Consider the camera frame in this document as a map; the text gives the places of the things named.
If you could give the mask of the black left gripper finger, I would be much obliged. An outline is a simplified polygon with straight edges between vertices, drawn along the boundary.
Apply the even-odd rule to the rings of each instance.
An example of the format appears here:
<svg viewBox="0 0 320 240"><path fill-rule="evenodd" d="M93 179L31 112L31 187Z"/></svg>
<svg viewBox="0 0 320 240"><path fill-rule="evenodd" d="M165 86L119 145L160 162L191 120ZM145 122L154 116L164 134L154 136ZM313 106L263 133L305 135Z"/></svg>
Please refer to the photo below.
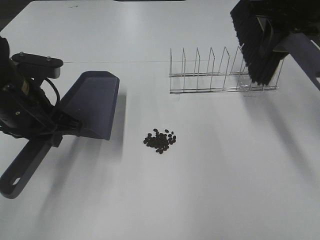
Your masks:
<svg viewBox="0 0 320 240"><path fill-rule="evenodd" d="M53 147L59 147L63 136L79 136L82 122L64 111L56 111L52 117L54 128L50 131L50 143Z"/></svg>

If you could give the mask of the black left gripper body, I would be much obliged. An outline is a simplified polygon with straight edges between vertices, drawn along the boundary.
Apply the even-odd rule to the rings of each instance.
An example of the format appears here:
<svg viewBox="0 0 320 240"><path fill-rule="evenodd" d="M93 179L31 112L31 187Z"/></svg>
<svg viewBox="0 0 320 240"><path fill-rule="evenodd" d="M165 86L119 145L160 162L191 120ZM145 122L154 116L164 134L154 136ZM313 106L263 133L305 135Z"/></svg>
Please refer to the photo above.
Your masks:
<svg viewBox="0 0 320 240"><path fill-rule="evenodd" d="M0 76L0 130L14 138L32 139L57 129L53 115L57 109L47 98L42 83L48 79Z"/></svg>

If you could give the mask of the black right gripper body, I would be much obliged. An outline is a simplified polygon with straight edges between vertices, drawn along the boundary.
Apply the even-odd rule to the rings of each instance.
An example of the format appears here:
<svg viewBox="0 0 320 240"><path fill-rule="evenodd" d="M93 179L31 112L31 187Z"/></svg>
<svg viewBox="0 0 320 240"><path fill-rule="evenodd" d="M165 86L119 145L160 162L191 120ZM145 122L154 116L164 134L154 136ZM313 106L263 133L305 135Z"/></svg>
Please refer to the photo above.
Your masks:
<svg viewBox="0 0 320 240"><path fill-rule="evenodd" d="M320 44L318 0L247 0L246 51L287 52L290 35Z"/></svg>

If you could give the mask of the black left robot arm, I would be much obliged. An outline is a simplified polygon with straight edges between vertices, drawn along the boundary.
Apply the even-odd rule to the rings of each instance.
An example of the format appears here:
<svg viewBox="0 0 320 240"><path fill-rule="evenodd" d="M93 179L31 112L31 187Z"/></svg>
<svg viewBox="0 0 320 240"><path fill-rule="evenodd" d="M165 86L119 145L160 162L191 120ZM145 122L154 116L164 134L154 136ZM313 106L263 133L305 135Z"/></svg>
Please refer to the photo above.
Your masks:
<svg viewBox="0 0 320 240"><path fill-rule="evenodd" d="M61 73L61 59L20 52L10 55L0 39L0 130L16 139L78 135L80 120L62 110L52 80Z"/></svg>

